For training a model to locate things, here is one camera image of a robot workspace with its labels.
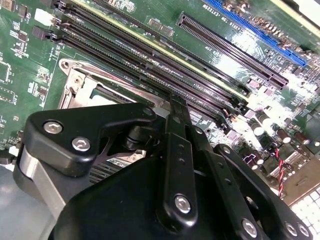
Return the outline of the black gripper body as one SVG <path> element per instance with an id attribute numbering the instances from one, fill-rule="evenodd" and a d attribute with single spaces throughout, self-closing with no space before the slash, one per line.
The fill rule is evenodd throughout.
<path id="1" fill-rule="evenodd" d="M 234 240 L 213 181 L 195 174 L 198 219 L 183 234 L 156 217 L 161 162 L 136 162 L 74 196 L 60 213 L 52 240 Z"/>

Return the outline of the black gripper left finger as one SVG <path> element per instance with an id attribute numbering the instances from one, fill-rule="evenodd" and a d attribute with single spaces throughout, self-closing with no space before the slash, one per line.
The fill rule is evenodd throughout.
<path id="1" fill-rule="evenodd" d="M 17 167 L 56 219 L 82 191 L 144 160 L 160 161 L 155 214 L 167 230 L 198 220 L 192 125 L 184 99 L 171 95 L 163 114 L 143 103 L 40 111 L 25 123 Z"/>

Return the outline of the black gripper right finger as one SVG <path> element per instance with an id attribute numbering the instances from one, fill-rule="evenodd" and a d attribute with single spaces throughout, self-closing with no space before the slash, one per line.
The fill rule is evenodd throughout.
<path id="1" fill-rule="evenodd" d="M 311 240 L 296 214 L 227 145 L 212 147 L 200 128 L 190 125 L 193 164 L 205 175 L 204 194 L 226 240 Z"/>

